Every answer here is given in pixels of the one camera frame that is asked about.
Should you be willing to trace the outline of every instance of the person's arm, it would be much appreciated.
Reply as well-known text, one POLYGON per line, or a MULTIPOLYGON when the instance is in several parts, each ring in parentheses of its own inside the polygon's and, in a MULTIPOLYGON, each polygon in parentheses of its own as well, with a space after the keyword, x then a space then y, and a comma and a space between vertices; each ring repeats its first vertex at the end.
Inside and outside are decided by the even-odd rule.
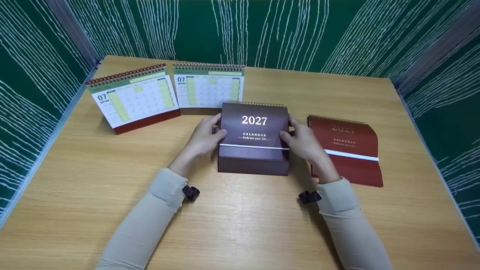
POLYGON ((173 215, 184 199, 188 169, 195 159, 214 149, 227 132, 212 134, 220 114, 204 118, 195 128, 184 149, 161 169, 145 196, 113 234, 97 270, 143 270, 173 215))
POLYGON ((338 175, 309 127, 293 117, 290 117, 290 123, 295 128, 295 137, 286 132, 281 132, 280 137, 295 154, 306 159, 319 172, 320 214, 343 267, 347 270, 392 269, 382 242, 358 207, 350 182, 338 175))

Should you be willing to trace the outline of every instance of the brown calendar base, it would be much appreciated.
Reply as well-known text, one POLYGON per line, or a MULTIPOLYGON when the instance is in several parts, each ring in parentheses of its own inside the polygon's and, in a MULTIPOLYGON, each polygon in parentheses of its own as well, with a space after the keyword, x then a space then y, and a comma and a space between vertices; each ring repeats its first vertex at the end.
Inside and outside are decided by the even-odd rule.
POLYGON ((220 108, 181 108, 182 115, 217 115, 222 112, 220 108))
POLYGON ((289 152, 280 149, 220 146, 218 172, 288 175, 289 152))
POLYGON ((125 132, 132 131, 134 129, 138 129, 138 128, 141 128, 141 127, 144 127, 144 126, 152 125, 152 124, 162 122, 162 121, 165 121, 165 120, 168 120, 168 119, 172 119, 172 118, 175 118, 175 117, 179 117, 179 116, 180 116, 180 110, 172 110, 172 111, 168 111, 168 112, 165 112, 165 113, 153 115, 153 116, 143 118, 143 119, 140 119, 140 120, 132 122, 132 123, 128 123, 128 124, 116 127, 116 128, 113 129, 113 131, 115 131, 115 133, 118 135, 118 134, 122 134, 122 133, 125 133, 125 132))

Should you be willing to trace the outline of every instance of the beige sleeve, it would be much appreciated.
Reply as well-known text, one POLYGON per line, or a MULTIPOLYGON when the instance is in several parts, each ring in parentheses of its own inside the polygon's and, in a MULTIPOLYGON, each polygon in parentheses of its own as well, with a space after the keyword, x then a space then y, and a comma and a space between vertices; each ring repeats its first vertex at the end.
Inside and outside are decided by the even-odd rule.
POLYGON ((97 270, 143 270, 184 199, 188 180, 161 169, 110 239, 97 270))
POLYGON ((318 201, 332 235, 335 249, 346 270, 390 270, 392 264, 384 245, 358 207, 350 182, 318 184, 318 201))

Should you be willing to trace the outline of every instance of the red desk calendar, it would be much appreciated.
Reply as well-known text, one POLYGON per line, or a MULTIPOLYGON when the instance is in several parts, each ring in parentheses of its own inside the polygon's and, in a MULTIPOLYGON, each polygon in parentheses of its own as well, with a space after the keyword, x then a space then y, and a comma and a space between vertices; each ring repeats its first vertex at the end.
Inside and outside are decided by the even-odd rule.
MULTIPOLYGON (((368 124, 317 115, 308 116, 307 123, 341 176, 356 184, 384 185, 378 138, 368 124)), ((317 175, 312 167, 312 176, 317 175)))
POLYGON ((180 116, 165 64, 102 77, 86 84, 116 134, 180 116))

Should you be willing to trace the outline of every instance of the wooden table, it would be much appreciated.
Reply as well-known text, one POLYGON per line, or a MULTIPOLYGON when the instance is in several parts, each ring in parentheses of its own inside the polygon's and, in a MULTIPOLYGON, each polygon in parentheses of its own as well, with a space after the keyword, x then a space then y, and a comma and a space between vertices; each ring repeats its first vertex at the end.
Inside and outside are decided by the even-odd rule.
MULTIPOLYGON (((96 77, 166 61, 108 56, 96 77)), ((283 103, 369 123, 379 137, 384 188, 354 185, 395 269, 478 269, 480 256, 388 79, 247 68, 244 101, 283 103)), ((202 116, 114 135, 85 92, 0 231, 2 269, 92 269, 117 226, 202 116)), ((217 173, 200 160, 202 194, 184 203, 149 269, 336 269, 307 165, 288 177, 217 173)))

